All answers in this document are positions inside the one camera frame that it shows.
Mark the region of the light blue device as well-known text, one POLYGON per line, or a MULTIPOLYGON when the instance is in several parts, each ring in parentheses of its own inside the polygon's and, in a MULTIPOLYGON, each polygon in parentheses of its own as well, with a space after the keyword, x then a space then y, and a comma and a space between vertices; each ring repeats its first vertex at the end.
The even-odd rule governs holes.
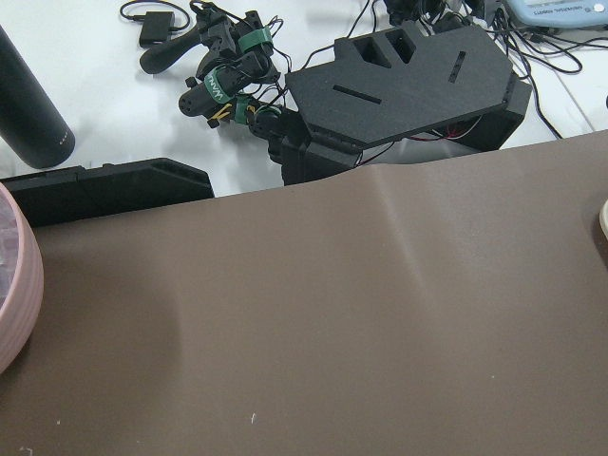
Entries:
POLYGON ((508 0, 503 4, 526 26, 587 29, 607 25, 607 2, 600 0, 508 0))

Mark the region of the black printed stand box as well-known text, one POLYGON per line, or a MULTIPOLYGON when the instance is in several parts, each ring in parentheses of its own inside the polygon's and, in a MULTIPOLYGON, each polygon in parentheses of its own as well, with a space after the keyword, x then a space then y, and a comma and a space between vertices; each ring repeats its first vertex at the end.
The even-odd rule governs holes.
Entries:
POLYGON ((532 88, 478 26, 425 36, 411 22, 340 38, 328 63, 291 72, 297 107, 271 153, 284 184, 353 169, 363 151, 440 131, 476 151, 499 149, 522 123, 532 88))

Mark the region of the black thermos bottle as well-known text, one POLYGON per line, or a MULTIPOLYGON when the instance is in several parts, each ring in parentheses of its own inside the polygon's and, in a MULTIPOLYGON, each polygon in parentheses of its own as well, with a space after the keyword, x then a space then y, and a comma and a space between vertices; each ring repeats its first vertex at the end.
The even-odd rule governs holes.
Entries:
POLYGON ((75 136, 8 37, 1 32, 1 138, 36 169, 65 162, 75 136))

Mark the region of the black plastic bar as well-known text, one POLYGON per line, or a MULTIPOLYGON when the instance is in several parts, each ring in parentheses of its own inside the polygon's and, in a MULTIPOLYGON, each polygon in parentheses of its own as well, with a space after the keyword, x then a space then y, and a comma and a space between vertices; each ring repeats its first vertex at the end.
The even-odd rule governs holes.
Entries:
POLYGON ((156 158, 42 171, 1 179, 32 227, 163 207, 215 194, 208 174, 156 158))

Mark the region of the pink bowl of ice cubes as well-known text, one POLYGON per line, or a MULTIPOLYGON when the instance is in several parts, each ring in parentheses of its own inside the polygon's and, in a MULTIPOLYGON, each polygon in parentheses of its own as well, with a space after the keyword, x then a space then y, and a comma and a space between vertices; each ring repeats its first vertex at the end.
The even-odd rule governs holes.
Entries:
POLYGON ((38 318, 44 268, 31 227, 10 191, 1 187, 1 370, 27 343, 38 318))

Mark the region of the black usb hub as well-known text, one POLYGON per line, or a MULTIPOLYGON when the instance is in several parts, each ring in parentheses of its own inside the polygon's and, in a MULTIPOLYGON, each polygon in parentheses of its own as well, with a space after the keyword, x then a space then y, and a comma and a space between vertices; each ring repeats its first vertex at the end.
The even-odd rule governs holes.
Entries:
POLYGON ((142 24, 139 45, 149 48, 164 43, 171 34, 174 19, 174 13, 169 11, 148 11, 144 15, 138 15, 136 20, 142 24))

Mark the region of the brown table mat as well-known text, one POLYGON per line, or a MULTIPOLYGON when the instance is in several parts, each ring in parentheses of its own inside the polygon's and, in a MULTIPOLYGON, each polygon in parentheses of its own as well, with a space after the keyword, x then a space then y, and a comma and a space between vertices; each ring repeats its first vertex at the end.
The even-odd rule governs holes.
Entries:
POLYGON ((605 132, 41 228, 5 455, 603 455, 605 132))

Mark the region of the cream rabbit tray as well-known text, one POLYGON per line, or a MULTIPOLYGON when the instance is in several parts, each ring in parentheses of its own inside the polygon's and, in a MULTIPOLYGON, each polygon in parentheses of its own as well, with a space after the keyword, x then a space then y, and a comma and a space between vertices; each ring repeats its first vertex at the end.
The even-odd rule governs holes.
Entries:
POLYGON ((604 201, 598 209, 595 227, 595 240, 598 245, 607 245, 608 237, 608 200, 604 201))

